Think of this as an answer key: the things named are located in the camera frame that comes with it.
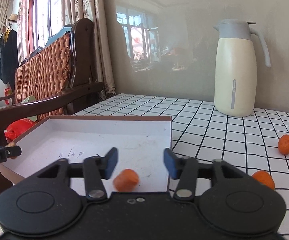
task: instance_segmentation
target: wooden sofa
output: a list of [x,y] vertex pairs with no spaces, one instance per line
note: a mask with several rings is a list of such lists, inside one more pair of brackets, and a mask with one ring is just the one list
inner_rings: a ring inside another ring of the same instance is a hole
[[[14,93],[0,98],[15,103],[0,107],[0,146],[7,145],[4,130],[16,120],[74,114],[98,101],[97,92],[104,84],[94,80],[93,23],[83,18],[72,28],[64,27],[47,44],[16,70]],[[20,103],[31,95],[35,102]],[[0,173],[0,193],[11,186]]]

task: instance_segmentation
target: white board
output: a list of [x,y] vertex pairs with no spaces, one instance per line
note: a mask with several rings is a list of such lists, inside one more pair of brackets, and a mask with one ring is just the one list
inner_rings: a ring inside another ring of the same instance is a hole
[[[127,168],[140,178],[134,191],[159,192],[167,190],[163,150],[170,144],[171,121],[49,119],[19,140],[21,156],[3,165],[26,178],[59,158],[78,163],[116,147],[117,166],[111,179],[102,180],[108,196],[115,191],[112,180]],[[83,179],[72,179],[71,188],[85,195]]]

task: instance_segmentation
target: thermos handle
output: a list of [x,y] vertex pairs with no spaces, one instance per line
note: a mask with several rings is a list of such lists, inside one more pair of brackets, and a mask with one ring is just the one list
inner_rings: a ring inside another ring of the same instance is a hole
[[269,50],[268,50],[267,43],[265,42],[262,33],[256,31],[256,30],[253,29],[253,28],[250,28],[250,32],[251,32],[251,34],[255,34],[255,35],[258,36],[258,38],[259,38],[259,40],[260,40],[260,43],[261,43],[261,46],[262,46],[262,49],[263,49],[263,53],[264,53],[265,65],[266,65],[267,67],[271,67]]

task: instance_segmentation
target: black coat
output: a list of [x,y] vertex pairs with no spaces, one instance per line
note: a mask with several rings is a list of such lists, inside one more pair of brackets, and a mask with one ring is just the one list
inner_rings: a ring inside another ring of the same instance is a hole
[[4,84],[9,82],[11,89],[15,90],[15,71],[19,66],[17,32],[11,30],[8,35],[6,44],[0,38],[0,79]]

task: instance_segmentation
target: thermos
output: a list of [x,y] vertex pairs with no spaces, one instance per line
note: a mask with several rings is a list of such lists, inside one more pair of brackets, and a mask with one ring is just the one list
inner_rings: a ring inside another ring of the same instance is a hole
[[236,19],[225,19],[213,26],[219,31],[215,62],[215,108],[231,116],[252,113],[257,88],[257,62],[251,34],[259,37],[265,56],[265,65],[271,67],[267,44],[263,35],[249,24]]

